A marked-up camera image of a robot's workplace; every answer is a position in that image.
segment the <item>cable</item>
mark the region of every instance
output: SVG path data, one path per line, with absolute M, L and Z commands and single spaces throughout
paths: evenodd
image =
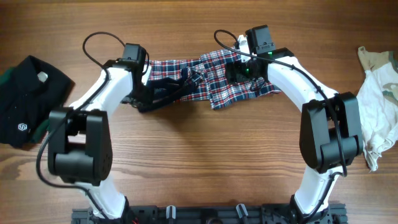
M 230 34 L 230 32 L 228 32 L 228 31 L 226 31 L 226 30 L 216 30 L 216 31 L 214 32 L 214 39 L 216 40 L 217 44 L 219 44 L 220 46 L 222 46 L 222 47 L 225 48 L 226 50 L 230 50 L 230 51 L 235 52 L 235 53 L 237 53 L 237 54 L 244 55 L 244 56 L 247 56 L 247 57 L 251 57 L 252 59 L 253 59 L 253 58 L 256 58 L 256 59 L 259 59 L 259 60 L 265 60 L 266 62 L 269 62 L 269 63 L 278 63 L 279 65 L 283 65 L 283 66 L 286 66 L 286 67 L 288 67 L 288 68 L 291 68 L 292 70 L 298 71 L 299 73 L 301 73 L 301 74 L 302 74 L 302 75 L 303 75 L 303 76 L 304 76 L 304 77 L 317 89 L 317 92 L 318 92 L 319 94 L 321 94 L 321 96 L 322 96 L 323 99 L 325 100 L 325 103 L 326 103 L 326 105 L 327 105 L 327 107 L 328 107 L 330 116 L 331 116 L 331 118 L 332 118 L 332 120 L 333 120 L 333 123 L 335 124 L 335 131 L 336 131 L 338 149 L 339 149 L 339 154 L 340 154 L 340 163 L 341 163 L 341 166 L 342 166 L 342 168 L 343 168 L 343 173 L 341 173 L 341 172 L 334 172 L 334 173 L 330 176 L 329 181 L 328 181 L 328 184 L 327 184 L 326 189 L 325 189 L 326 191 L 324 191 L 323 195 L 321 196 L 321 200 L 318 202 L 317 206 L 315 206 L 315 209 L 311 212 L 311 214 L 308 216 L 308 218 L 306 218 L 306 219 L 302 222 L 302 223 L 306 223 L 306 222 L 308 222 L 308 221 L 316 214 L 316 212 L 318 211 L 318 209 L 321 207 L 323 201 L 326 199 L 327 193 L 328 193 L 329 190 L 330 190 L 331 183 L 333 183 L 333 181 L 334 181 L 334 179 L 335 179 L 335 176 L 336 176 L 336 175 L 340 175 L 340 176 L 342 176 L 342 177 L 346 177 L 346 176 L 347 176 L 347 166 L 346 166 L 346 161 L 345 161 L 345 157 L 344 157 L 344 153 L 343 153 L 343 144 L 341 143 L 341 133 L 340 133 L 339 124 L 338 124 L 338 120 L 337 120 L 337 114 L 336 114 L 336 112 L 334 111 L 334 109 L 333 109 L 333 107 L 332 107 L 332 105 L 331 105 L 329 99 L 327 98 L 326 94 L 325 94 L 325 93 L 322 91 L 322 89 L 320 88 L 320 86 L 318 86 L 317 83 L 315 83 L 315 81 L 314 81 L 311 77 L 309 77 L 303 70 L 301 70 L 301 69 L 295 67 L 294 65 L 289 65 L 289 64 L 284 63 L 284 62 L 280 62 L 280 61 L 273 60 L 273 59 L 269 59 L 269 58 L 262 58 L 262 57 L 258 57 L 258 56 L 255 56 L 255 55 L 246 54 L 246 53 L 240 52 L 240 51 L 238 51 L 238 50 L 232 49 L 232 48 L 226 46 L 225 44 L 221 43 L 221 42 L 217 39 L 217 33 L 219 33 L 219 32 L 225 32 L 225 33 L 227 33 L 227 34 Z
M 147 52 L 147 57 L 148 57 L 147 69 L 145 69 L 145 71 L 142 73 L 142 75 L 145 75 L 148 72 L 148 68 L 149 68 L 149 53 L 148 52 Z
M 95 64 L 97 64 L 98 66 L 100 66 L 104 71 L 105 71 L 105 81 L 101 84 L 101 86 L 82 104 L 80 105 L 78 108 L 74 109 L 72 112 L 68 113 L 66 115 L 66 117 L 64 117 L 61 122 L 59 122 L 54 131 L 52 131 L 51 133 L 49 133 L 47 135 L 47 137 L 44 139 L 39 152 L 37 153 L 37 158 L 36 158 L 36 173 L 39 176 L 39 179 L 51 186 L 51 187 L 55 187 L 55 188 L 61 188 L 61 189 L 78 189 L 78 190 L 82 190 L 84 191 L 84 193 L 86 193 L 87 197 L 91 200 L 91 202 L 93 202 L 93 205 L 95 206 L 95 208 L 102 214 L 102 216 L 104 216 L 104 218 L 106 220 L 109 220 L 109 218 L 106 216 L 106 214 L 103 212 L 102 208 L 97 204 L 97 202 L 94 200 L 93 196 L 90 194 L 90 190 L 86 189 L 84 187 L 81 186 L 76 186 L 76 185 L 59 185 L 59 184 L 55 184 L 55 183 L 51 183 L 50 181 L 48 181 L 42 174 L 42 171 L 40 170 L 40 162 L 42 160 L 42 155 L 44 152 L 44 149 L 46 147 L 46 145 L 49 143 L 50 139 L 52 138 L 52 136 L 54 135 L 54 133 L 57 132 L 57 130 L 63 125 L 65 124 L 68 119 L 70 119 L 73 115 L 75 115 L 77 112 L 79 112 L 81 109 L 83 109 L 85 106 L 87 106 L 88 104 L 90 104 L 90 102 L 92 101 L 92 99 L 105 87 L 105 85 L 107 84 L 107 82 L 109 81 L 109 71 L 108 69 L 100 64 L 97 60 L 95 60 L 90 54 L 87 53 L 86 51 L 86 42 L 89 38 L 91 38 L 94 35 L 98 35 L 98 34 L 104 34 L 104 35 L 110 35 L 112 37 L 114 37 L 115 39 L 117 39 L 120 43 L 122 43 L 123 46 L 125 46 L 124 42 L 122 40 L 119 39 L 119 37 L 117 37 L 114 34 L 108 33 L 108 32 L 95 32 L 90 34 L 88 37 L 86 37 L 86 39 L 83 41 L 83 52 L 85 53 L 85 55 L 92 60 Z

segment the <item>black cloth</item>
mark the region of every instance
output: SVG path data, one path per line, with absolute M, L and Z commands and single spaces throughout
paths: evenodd
M 48 75 L 46 81 L 38 79 L 40 72 Z M 22 147 L 50 111 L 65 102 L 71 87 L 72 81 L 54 66 L 25 58 L 0 85 L 0 142 Z

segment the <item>clothing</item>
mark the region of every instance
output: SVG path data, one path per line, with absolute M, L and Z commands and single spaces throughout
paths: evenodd
M 71 87 L 60 70 L 28 56 L 0 86 L 0 142 L 22 147 L 50 111 L 63 104 Z
M 1 85 L 8 82 L 11 78 L 11 72 L 13 71 L 14 68 L 9 68 L 4 72 L 3 75 L 0 75 L 0 88 Z M 40 140 L 43 138 L 45 132 L 48 130 L 49 127 L 49 120 L 46 119 L 44 120 L 34 131 L 32 138 L 30 139 L 31 143 L 38 143 Z
M 357 95 L 364 140 L 364 156 L 372 171 L 377 159 L 398 140 L 398 63 L 392 52 L 371 53 L 364 47 L 358 57 L 366 78 Z
M 232 103 L 255 98 L 270 93 L 279 93 L 280 90 L 269 82 L 260 78 L 256 81 L 253 90 L 251 82 L 229 85 L 225 77 L 227 63 L 240 60 L 241 56 L 229 50 L 217 50 L 204 54 L 196 60 L 167 60 L 150 61 L 152 70 L 149 81 L 172 78 L 174 80 L 193 80 L 196 88 L 178 101 L 210 100 L 211 108 L 217 110 Z

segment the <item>logo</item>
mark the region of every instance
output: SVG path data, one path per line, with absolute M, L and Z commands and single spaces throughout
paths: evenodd
M 25 131 L 27 129 L 27 125 L 24 123 L 18 124 L 18 129 L 21 131 Z

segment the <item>wood grain surface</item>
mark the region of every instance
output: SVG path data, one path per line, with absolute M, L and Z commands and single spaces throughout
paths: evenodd
M 396 0 L 31 2 L 0 4 L 0 72 L 29 54 L 51 63 L 76 83 L 67 104 L 100 74 L 81 50 L 84 38 L 99 30 L 141 44 L 153 60 L 166 60 L 220 49 L 213 39 L 217 29 L 238 35 L 267 24 L 277 47 L 289 48 L 324 84 L 353 93 L 364 80 L 358 47 L 398 50 Z M 88 51 L 104 63 L 120 57 L 123 48 L 111 37 L 95 37 Z M 284 94 L 217 111 L 208 101 L 149 114 L 121 105 L 110 127 L 112 174 L 132 205 L 287 203 L 305 167 L 300 112 Z M 72 208 L 88 206 L 76 190 L 52 189 L 38 180 L 38 147 L 0 145 L 0 223 L 68 223 Z M 398 222 L 397 160 L 394 147 L 380 158 L 379 170 L 369 173 L 359 156 L 348 177 L 338 180 L 330 200 L 346 204 L 350 223 Z

